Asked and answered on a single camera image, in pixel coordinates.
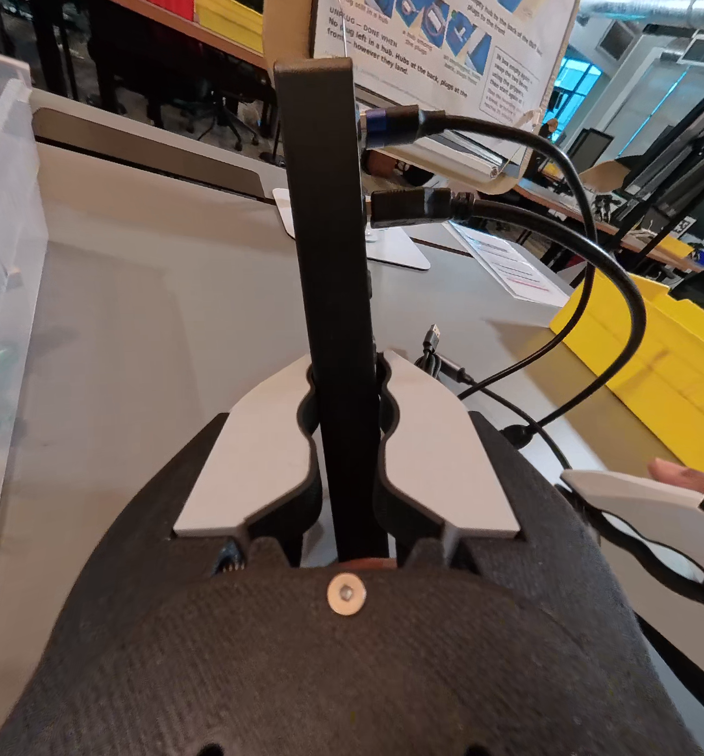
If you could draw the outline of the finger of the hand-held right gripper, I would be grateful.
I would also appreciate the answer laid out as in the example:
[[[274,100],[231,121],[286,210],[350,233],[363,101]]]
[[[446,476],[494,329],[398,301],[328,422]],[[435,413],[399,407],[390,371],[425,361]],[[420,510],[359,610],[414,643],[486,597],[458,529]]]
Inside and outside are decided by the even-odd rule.
[[[704,671],[671,644],[640,615],[635,618],[642,634],[690,694],[704,707]]]
[[[635,541],[638,561],[650,556],[675,580],[659,580],[704,604],[704,495],[682,487],[601,470],[565,470],[562,481],[604,525]]]

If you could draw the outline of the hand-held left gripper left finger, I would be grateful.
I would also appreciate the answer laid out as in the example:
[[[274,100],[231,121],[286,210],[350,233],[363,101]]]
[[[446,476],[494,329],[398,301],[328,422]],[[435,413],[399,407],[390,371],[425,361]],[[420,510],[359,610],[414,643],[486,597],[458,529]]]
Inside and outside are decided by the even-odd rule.
[[[319,426],[309,354],[228,413],[174,524],[178,537],[300,537],[318,519]]]

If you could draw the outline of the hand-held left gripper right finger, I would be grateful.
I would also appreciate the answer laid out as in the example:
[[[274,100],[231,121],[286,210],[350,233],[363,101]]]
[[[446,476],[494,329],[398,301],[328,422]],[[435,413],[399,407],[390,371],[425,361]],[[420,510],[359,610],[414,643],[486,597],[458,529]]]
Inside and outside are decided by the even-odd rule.
[[[394,537],[515,537],[520,525],[469,411],[395,351],[380,357],[378,521]]]

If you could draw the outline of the yellow plastic bin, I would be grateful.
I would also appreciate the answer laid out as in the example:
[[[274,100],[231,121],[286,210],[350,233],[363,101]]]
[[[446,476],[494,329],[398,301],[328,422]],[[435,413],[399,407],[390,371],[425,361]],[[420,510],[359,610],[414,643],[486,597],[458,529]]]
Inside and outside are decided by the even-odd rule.
[[[704,310],[667,285],[632,276],[645,303],[639,351],[606,385],[607,399],[581,411],[593,424],[597,466],[649,477],[649,458],[704,472]]]
[[[200,26],[255,53],[263,52],[263,15],[237,1],[195,1]]]

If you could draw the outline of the black USB hub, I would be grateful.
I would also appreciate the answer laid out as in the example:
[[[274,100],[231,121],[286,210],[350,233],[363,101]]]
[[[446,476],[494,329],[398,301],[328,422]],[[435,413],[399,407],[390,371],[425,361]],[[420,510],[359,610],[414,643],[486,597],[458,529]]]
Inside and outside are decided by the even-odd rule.
[[[338,561],[385,558],[353,64],[301,60],[273,72]]]

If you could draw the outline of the black braided cable blue plugs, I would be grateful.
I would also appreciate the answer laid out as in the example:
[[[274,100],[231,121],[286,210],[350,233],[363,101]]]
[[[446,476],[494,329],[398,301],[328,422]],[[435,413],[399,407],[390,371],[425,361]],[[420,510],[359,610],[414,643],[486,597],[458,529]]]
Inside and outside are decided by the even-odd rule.
[[[522,128],[490,122],[484,119],[451,116],[442,110],[424,110],[418,106],[410,105],[365,110],[359,116],[358,137],[361,146],[372,149],[410,145],[419,138],[439,135],[449,130],[510,141],[517,145],[529,147],[555,162],[565,176],[567,184],[577,200],[584,222],[585,235],[594,243],[598,242],[593,211],[591,210],[589,200],[585,196],[584,186],[571,160],[552,142],[537,134],[527,132]],[[524,360],[478,382],[476,385],[472,385],[462,392],[459,398],[463,400],[482,389],[487,389],[489,385],[527,367],[561,344],[565,340],[565,337],[577,326],[589,303],[595,279],[594,271],[595,268],[592,264],[586,266],[579,303],[570,320],[559,334],[556,334],[550,342]]]

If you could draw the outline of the grey desk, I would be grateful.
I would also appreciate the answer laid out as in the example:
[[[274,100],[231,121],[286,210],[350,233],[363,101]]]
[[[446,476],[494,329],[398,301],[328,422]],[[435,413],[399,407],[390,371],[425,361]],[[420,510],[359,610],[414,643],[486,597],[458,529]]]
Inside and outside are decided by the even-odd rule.
[[[65,125],[57,146],[37,144],[48,242],[0,501],[0,727],[123,507],[217,413],[308,352],[295,246],[261,201],[286,185],[281,169],[45,91],[30,99]],[[260,198],[69,149],[69,127],[87,124],[244,167]],[[431,267],[371,265],[379,349],[414,359],[436,323],[443,354],[479,379],[550,337],[553,309],[509,295],[453,232],[407,233]],[[647,477],[652,458],[678,461],[609,392],[549,434],[576,469]],[[602,550],[634,607],[697,650],[704,610]]]

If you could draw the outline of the person's right hand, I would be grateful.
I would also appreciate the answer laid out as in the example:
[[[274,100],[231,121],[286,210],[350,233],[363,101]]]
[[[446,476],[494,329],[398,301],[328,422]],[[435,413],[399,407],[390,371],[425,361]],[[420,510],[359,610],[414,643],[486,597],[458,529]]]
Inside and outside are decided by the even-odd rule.
[[[697,491],[704,496],[704,472],[655,458],[648,463],[650,477],[666,485]]]

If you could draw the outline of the white paper sheet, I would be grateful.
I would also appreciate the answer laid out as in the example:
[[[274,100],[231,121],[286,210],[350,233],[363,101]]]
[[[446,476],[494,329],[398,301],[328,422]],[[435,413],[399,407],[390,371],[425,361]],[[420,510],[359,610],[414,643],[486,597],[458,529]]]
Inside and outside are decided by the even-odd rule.
[[[510,242],[491,234],[445,222],[444,228],[467,246],[470,255],[517,300],[560,309],[569,294],[532,265]]]

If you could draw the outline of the brown cardboard piece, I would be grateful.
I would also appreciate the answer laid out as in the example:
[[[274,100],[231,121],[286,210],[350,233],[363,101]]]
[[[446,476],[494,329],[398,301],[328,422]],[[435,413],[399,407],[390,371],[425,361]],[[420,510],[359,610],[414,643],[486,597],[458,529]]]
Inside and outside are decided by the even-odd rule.
[[[621,189],[631,168],[612,159],[601,162],[580,173],[580,180],[589,191],[596,194],[612,193]]]

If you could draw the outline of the black monitor rack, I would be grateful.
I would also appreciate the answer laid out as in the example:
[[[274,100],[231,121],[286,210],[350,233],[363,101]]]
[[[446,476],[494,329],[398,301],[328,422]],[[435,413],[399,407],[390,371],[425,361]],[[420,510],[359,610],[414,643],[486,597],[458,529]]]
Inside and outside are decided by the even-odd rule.
[[[635,162],[619,194],[641,200],[669,188],[704,159],[704,98]]]

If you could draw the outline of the instruction sheet on white stand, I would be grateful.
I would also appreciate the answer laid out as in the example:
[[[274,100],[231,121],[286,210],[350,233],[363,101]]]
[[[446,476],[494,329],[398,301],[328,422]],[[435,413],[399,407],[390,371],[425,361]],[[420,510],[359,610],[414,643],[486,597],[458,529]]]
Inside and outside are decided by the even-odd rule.
[[[274,67],[277,63],[297,63],[310,59],[313,41],[313,2],[265,1],[263,3],[263,59],[275,85]],[[521,157],[505,165],[495,176],[489,168],[479,164],[478,157],[458,151],[455,138],[448,145],[422,139],[409,146],[395,146],[375,150],[369,172],[380,178],[393,175],[395,163],[414,165],[435,175],[438,185],[448,185],[457,191],[476,190],[481,194],[505,194],[515,188],[524,177],[533,151],[520,148]]]

